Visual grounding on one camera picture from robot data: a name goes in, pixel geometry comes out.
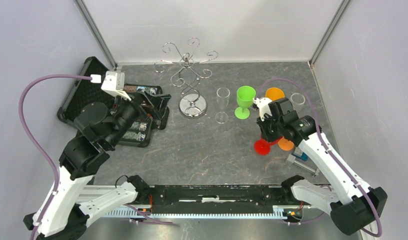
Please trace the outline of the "orange plastic wine glass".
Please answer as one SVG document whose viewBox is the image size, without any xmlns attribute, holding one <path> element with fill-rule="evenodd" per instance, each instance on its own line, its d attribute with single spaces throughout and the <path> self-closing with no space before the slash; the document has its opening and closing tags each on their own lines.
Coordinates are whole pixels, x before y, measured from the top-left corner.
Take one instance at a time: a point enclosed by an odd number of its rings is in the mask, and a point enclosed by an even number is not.
<svg viewBox="0 0 408 240">
<path fill-rule="evenodd" d="M 295 145 L 292 141 L 285 139 L 282 137 L 278 142 L 277 145 L 283 151 L 291 151 L 295 148 Z"/>
</svg>

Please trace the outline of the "red plastic wine glass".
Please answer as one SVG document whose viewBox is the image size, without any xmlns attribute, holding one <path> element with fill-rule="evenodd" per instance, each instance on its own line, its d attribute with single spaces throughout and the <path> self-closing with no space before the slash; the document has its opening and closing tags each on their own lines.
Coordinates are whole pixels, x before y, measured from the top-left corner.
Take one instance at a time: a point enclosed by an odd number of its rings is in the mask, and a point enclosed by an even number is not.
<svg viewBox="0 0 408 240">
<path fill-rule="evenodd" d="M 268 155 L 271 151 L 271 147 L 276 145 L 280 140 L 281 138 L 272 142 L 268 142 L 265 139 L 261 138 L 254 143 L 254 151 L 262 156 Z"/>
</svg>

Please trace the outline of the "yellow plastic wine glass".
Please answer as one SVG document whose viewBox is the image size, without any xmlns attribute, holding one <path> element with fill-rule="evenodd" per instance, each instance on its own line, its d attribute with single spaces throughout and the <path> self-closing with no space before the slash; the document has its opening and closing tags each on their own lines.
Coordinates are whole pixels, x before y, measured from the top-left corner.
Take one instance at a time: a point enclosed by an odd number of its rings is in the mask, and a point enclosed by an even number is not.
<svg viewBox="0 0 408 240">
<path fill-rule="evenodd" d="M 276 101 L 285 97 L 285 93 L 278 87 L 270 87 L 266 90 L 266 98 L 269 98 L 272 101 Z"/>
</svg>

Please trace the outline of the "clear wine glass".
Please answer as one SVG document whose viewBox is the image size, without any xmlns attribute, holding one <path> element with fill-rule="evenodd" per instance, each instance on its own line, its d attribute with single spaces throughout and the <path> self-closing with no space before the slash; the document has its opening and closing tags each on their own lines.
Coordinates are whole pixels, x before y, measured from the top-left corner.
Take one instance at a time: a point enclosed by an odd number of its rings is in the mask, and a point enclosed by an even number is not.
<svg viewBox="0 0 408 240">
<path fill-rule="evenodd" d="M 298 92 L 292 93 L 289 100 L 292 103 L 293 109 L 297 112 L 300 112 L 306 103 L 305 96 Z"/>
<path fill-rule="evenodd" d="M 226 109 L 229 104 L 230 93 L 230 90 L 226 87 L 220 87 L 216 91 L 218 112 L 215 114 L 215 120 L 219 124 L 225 124 L 229 119 Z"/>
</svg>

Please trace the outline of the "green plastic wine glass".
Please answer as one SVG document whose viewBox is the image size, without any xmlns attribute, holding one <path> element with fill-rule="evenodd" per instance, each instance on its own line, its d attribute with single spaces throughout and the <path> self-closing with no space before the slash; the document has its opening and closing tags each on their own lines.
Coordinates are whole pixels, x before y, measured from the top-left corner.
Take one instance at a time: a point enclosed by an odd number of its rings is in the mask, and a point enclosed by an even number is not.
<svg viewBox="0 0 408 240">
<path fill-rule="evenodd" d="M 251 86 L 244 85 L 238 88 L 236 92 L 236 102 L 238 107 L 234 111 L 234 114 L 238 119 L 245 120 L 250 116 L 249 108 L 252 106 L 256 94 L 256 90 Z"/>
</svg>

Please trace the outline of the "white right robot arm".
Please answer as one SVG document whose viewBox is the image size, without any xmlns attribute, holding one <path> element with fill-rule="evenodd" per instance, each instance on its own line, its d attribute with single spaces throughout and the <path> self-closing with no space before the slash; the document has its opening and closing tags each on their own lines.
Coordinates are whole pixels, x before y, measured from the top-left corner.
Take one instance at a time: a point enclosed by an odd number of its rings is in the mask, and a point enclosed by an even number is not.
<svg viewBox="0 0 408 240">
<path fill-rule="evenodd" d="M 272 101 L 254 98 L 252 107 L 259 111 L 256 120 L 261 137 L 271 143 L 281 137 L 304 152 L 326 177 L 333 191 L 318 187 L 296 175 L 282 182 L 281 199 L 287 204 L 303 201 L 330 216 L 334 225 L 345 235 L 366 230 L 376 223 L 382 235 L 380 216 L 388 195 L 382 187 L 371 187 L 353 171 L 329 143 L 315 116 L 298 116 L 291 101 L 284 97 Z"/>
</svg>

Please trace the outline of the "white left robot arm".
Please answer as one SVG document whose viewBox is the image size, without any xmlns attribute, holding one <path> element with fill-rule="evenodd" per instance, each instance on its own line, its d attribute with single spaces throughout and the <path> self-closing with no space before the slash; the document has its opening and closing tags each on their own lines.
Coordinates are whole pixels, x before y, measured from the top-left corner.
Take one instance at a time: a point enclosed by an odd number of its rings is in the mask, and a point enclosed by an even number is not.
<svg viewBox="0 0 408 240">
<path fill-rule="evenodd" d="M 35 213 L 24 217 L 33 240 L 77 240 L 96 220 L 113 209 L 150 198 L 149 185 L 139 177 L 127 177 L 121 185 L 90 201 L 77 203 L 85 186 L 109 159 L 133 123 L 141 117 L 159 119 L 169 94 L 134 92 L 120 100 L 115 111 L 102 102 L 87 104 L 74 119 L 78 133 L 52 164 L 54 182 Z"/>
</svg>

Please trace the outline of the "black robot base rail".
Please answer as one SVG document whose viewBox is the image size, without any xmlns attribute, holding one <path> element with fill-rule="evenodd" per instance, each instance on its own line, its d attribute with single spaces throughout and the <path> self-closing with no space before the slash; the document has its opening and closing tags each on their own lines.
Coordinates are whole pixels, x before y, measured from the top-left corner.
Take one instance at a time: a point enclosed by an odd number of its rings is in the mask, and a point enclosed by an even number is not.
<svg viewBox="0 0 408 240">
<path fill-rule="evenodd" d="M 138 175 L 139 194 L 129 203 L 157 214 L 176 217 L 287 217 L 288 209 L 301 212 L 309 203 L 296 200 L 282 185 L 148 185 Z"/>
</svg>

